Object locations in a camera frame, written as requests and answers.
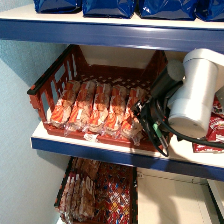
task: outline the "plastic-wrapped pastry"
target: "plastic-wrapped pastry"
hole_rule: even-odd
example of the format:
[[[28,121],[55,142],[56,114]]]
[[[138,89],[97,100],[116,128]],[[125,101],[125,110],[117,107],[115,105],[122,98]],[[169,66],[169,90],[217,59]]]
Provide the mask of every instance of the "plastic-wrapped pastry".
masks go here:
[[[124,120],[121,125],[121,135],[125,138],[132,139],[135,145],[139,145],[140,133],[142,131],[142,126],[138,119],[134,117],[131,107],[139,100],[142,102],[145,98],[145,90],[140,87],[132,88],[129,94],[128,103],[124,115]]]
[[[92,132],[101,133],[104,122],[108,116],[111,85],[97,83],[94,99],[93,112],[91,114],[88,129]]]
[[[109,115],[104,125],[105,134],[118,137],[125,112],[125,98],[127,89],[123,86],[114,86],[110,100]]]
[[[52,112],[50,123],[57,128],[61,128],[68,121],[72,111],[72,105],[75,102],[76,95],[80,89],[80,83],[74,80],[68,81],[62,93],[62,97],[55,105]]]
[[[94,182],[88,176],[83,178],[81,203],[79,207],[79,218],[78,218],[80,222],[94,217],[94,210],[95,210],[94,189],[95,189]]]
[[[71,116],[66,125],[66,131],[82,130],[89,122],[95,88],[96,84],[94,81],[84,82],[81,85]]]

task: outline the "packaged snack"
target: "packaged snack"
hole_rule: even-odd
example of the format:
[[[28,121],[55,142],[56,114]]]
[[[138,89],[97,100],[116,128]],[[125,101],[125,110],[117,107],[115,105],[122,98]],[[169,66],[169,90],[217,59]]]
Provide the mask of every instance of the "packaged snack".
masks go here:
[[[104,125],[105,134],[118,137],[121,123],[124,118],[127,89],[123,86],[114,86],[110,100],[109,115]]]
[[[204,21],[224,21],[223,0],[199,0],[196,15]]]
[[[134,13],[136,0],[83,0],[83,15],[89,17],[130,18]]]
[[[39,13],[68,13],[81,9],[81,0],[34,0]]]
[[[104,122],[108,116],[110,94],[110,84],[97,83],[93,111],[88,125],[90,131],[101,134]]]
[[[73,195],[72,195],[72,201],[71,201],[71,214],[73,216],[74,219],[78,219],[79,218],[79,206],[81,203],[81,175],[80,174],[76,174],[76,178],[75,178],[75,184],[74,184],[74,189],[73,189]]]
[[[224,119],[219,115],[211,115],[209,129],[205,139],[209,142],[224,143]],[[194,152],[222,152],[223,149],[211,146],[193,144]]]
[[[139,12],[142,18],[195,20],[197,2],[198,0],[139,0]]]
[[[86,176],[82,180],[81,203],[79,207],[79,221],[94,217],[95,210],[95,184]]]
[[[73,223],[73,217],[71,214],[71,202],[72,202],[74,185],[75,185],[75,174],[71,173],[71,182],[66,197],[66,209],[65,209],[65,219],[68,223]]]
[[[92,112],[95,88],[96,84],[93,81],[84,82],[81,85],[78,97],[71,112],[71,116],[66,125],[65,135],[68,131],[81,131],[89,122]]]
[[[60,205],[58,207],[58,210],[61,214],[65,214],[65,211],[66,211],[66,199],[67,199],[70,182],[71,182],[71,177],[68,176],[68,179],[67,179],[67,182],[65,185],[65,189],[64,189],[62,197],[61,197]]]
[[[218,115],[221,118],[224,118],[224,108],[222,107],[216,96],[213,101],[212,113]]]
[[[100,162],[96,160],[85,159],[82,164],[82,171],[90,177],[91,180],[96,179],[96,175],[100,166]]]
[[[53,126],[61,128],[68,121],[79,89],[80,83],[77,81],[68,81],[66,83],[62,96],[55,105],[50,118],[50,123]]]
[[[134,117],[131,107],[139,100],[143,102],[145,94],[145,90],[140,87],[131,89],[124,115],[124,121],[121,126],[121,135],[125,138],[133,139],[135,145],[139,145],[141,139],[139,132],[142,131],[142,126],[138,119]]]

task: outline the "red plastic crate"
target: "red plastic crate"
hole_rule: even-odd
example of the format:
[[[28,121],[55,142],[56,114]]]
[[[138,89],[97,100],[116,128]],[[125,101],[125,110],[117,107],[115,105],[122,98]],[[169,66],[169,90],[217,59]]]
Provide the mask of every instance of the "red plastic crate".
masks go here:
[[[145,69],[108,65],[89,65],[85,60],[81,48],[77,45],[70,45],[27,93],[30,96],[30,103],[33,108],[38,110],[39,116],[48,134],[65,137],[63,129],[58,129],[46,122],[47,118],[44,111],[42,95],[46,95],[49,108],[51,112],[53,112],[55,102],[53,100],[52,83],[58,98],[63,92],[64,84],[71,79],[81,82],[94,79],[101,83],[110,83],[112,86],[122,85],[127,88],[139,86],[142,89],[150,91],[151,84],[164,69],[166,64],[167,59],[164,51],[155,51]],[[61,75],[59,80],[57,80],[56,75],[62,67],[64,67],[65,72]],[[76,131],[70,132],[67,137],[84,140],[83,136],[83,132]],[[132,141],[124,138],[114,139],[109,136],[98,136],[97,139],[101,143],[155,151],[152,143],[147,140],[147,137],[141,140],[140,146],[135,146]]]

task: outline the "white shelf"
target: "white shelf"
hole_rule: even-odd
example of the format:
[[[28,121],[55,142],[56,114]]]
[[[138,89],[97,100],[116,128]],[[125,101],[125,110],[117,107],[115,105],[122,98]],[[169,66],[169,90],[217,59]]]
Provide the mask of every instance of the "white shelf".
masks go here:
[[[224,153],[193,153],[191,143],[178,142],[175,136],[168,159],[158,152],[49,135],[42,122],[31,144],[34,149],[65,155],[224,181]]]
[[[208,48],[224,53],[224,23],[84,18],[76,14],[38,14],[34,4],[0,13],[1,39],[118,46],[189,52]]]
[[[149,220],[151,224],[219,223],[208,186],[183,178],[172,180],[165,174],[163,178],[150,174],[138,178],[138,222]]]
[[[82,11],[74,14],[41,14],[36,13],[34,4],[22,6],[0,13],[2,19],[16,20],[36,20],[36,21],[55,21],[55,22],[78,22],[78,23],[99,23],[99,24],[120,24],[120,25],[140,25],[140,26],[160,26],[160,27],[186,27],[186,28],[212,28],[224,29],[224,23],[212,22],[206,23],[202,20],[195,21],[171,21],[171,20],[155,20],[141,19],[136,13],[131,19],[116,18],[85,18]]]

